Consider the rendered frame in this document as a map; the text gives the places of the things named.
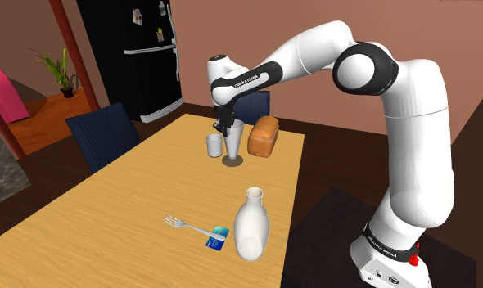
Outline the small white cup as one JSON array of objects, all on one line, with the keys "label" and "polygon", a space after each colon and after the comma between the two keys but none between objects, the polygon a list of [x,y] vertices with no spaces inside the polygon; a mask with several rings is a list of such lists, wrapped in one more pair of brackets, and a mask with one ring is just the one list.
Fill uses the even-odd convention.
[{"label": "small white cup", "polygon": [[217,133],[211,133],[206,136],[207,154],[210,157],[216,158],[223,154],[223,136]]}]

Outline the white bottle vase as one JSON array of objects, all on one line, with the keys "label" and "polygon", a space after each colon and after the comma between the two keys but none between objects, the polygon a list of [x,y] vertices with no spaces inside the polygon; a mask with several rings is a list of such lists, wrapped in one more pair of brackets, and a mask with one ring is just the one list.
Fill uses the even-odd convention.
[{"label": "white bottle vase", "polygon": [[262,204],[263,191],[249,187],[246,202],[238,210],[233,225],[235,247],[238,255],[246,261],[256,261],[267,245],[270,223]]}]

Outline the black refrigerator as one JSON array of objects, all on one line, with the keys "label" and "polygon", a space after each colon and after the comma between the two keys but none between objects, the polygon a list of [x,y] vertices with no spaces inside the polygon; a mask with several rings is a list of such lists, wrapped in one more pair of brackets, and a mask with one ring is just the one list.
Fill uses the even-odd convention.
[{"label": "black refrigerator", "polygon": [[143,123],[183,104],[170,0],[76,0],[109,102]]}]

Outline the dark robot stand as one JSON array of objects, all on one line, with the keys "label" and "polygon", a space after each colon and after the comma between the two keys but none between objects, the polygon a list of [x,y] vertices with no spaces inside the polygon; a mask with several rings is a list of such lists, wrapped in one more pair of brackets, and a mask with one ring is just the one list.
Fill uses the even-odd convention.
[{"label": "dark robot stand", "polygon": [[[333,187],[290,233],[281,288],[373,288],[350,257],[375,209]],[[433,288],[476,288],[476,261],[422,235],[420,257]]]}]

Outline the blue card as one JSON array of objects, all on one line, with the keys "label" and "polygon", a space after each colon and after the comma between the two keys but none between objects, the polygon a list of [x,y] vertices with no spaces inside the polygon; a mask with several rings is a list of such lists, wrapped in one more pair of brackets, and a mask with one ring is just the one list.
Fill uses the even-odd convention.
[{"label": "blue card", "polygon": [[[227,237],[228,234],[229,234],[229,229],[226,228],[226,227],[215,226],[214,229],[213,229],[213,233]],[[215,239],[212,236],[210,236],[208,241],[205,243],[205,246],[209,247],[213,250],[221,251],[224,242],[225,241],[221,241],[221,240]]]}]

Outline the silver fork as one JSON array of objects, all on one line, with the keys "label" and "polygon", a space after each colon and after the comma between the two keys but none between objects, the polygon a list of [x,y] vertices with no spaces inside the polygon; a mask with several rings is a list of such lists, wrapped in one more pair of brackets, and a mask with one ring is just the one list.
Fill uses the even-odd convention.
[{"label": "silver fork", "polygon": [[225,241],[226,240],[226,237],[223,236],[223,235],[220,235],[220,234],[215,233],[215,232],[206,231],[206,230],[201,229],[199,227],[194,227],[190,224],[185,223],[183,220],[175,218],[171,215],[165,215],[163,217],[163,221],[168,223],[169,225],[171,225],[173,227],[177,227],[177,228],[190,227],[191,229],[194,229],[194,230],[196,230],[200,233],[203,233],[203,234],[205,234],[209,237],[213,237],[214,239],[219,240],[219,241]]}]

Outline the tall white tapered cup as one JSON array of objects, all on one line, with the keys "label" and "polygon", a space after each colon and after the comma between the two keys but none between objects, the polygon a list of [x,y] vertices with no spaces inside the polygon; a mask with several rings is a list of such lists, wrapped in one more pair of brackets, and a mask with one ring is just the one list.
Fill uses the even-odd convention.
[{"label": "tall white tapered cup", "polygon": [[231,128],[227,129],[227,136],[223,138],[227,155],[222,158],[222,162],[228,167],[235,167],[243,162],[243,158],[239,156],[238,151],[244,127],[245,125],[241,120],[235,119]]}]

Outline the brown bread loaf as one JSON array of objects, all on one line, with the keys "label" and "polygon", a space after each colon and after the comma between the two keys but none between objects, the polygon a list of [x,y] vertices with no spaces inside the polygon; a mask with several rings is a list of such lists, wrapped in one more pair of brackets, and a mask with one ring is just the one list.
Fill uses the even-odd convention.
[{"label": "brown bread loaf", "polygon": [[272,116],[261,117],[252,128],[247,141],[250,155],[268,158],[278,138],[278,120]]}]

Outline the light wooden table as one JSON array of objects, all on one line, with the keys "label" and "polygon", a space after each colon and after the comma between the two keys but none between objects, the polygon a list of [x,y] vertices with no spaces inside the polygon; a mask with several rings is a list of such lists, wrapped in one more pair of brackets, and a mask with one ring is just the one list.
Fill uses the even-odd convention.
[{"label": "light wooden table", "polygon": [[[280,132],[268,158],[239,150],[228,167],[206,152],[212,120],[182,115],[0,236],[0,288],[280,288],[304,138]],[[249,262],[232,227],[249,187],[263,190],[269,241]]]}]

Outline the dark blue chair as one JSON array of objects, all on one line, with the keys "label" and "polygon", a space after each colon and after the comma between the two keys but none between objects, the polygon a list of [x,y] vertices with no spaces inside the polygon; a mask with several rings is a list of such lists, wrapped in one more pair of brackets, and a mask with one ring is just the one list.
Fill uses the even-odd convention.
[{"label": "dark blue chair", "polygon": [[65,121],[91,173],[96,173],[141,143],[120,102]]},{"label": "dark blue chair", "polygon": [[270,115],[270,91],[258,91],[238,99],[233,107],[236,119],[255,125],[263,116]]}]

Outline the pink rounded cabinet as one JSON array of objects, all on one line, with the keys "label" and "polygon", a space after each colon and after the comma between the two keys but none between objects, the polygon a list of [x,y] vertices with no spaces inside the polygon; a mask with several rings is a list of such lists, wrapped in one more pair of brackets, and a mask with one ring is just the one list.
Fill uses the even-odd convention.
[{"label": "pink rounded cabinet", "polygon": [[0,70],[0,115],[9,124],[29,117],[24,103],[9,78]]}]

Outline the green potted plant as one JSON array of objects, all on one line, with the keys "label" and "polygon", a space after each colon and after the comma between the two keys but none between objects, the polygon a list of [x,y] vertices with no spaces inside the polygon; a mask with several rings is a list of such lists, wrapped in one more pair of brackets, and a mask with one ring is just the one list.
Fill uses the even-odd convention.
[{"label": "green potted plant", "polygon": [[36,61],[42,64],[48,69],[52,75],[56,78],[56,83],[61,85],[60,91],[64,98],[74,97],[74,89],[70,82],[70,78],[67,75],[66,69],[66,53],[67,49],[64,47],[62,52],[62,59],[53,60],[49,55],[43,55],[42,53],[30,48],[30,51],[36,53]]}]

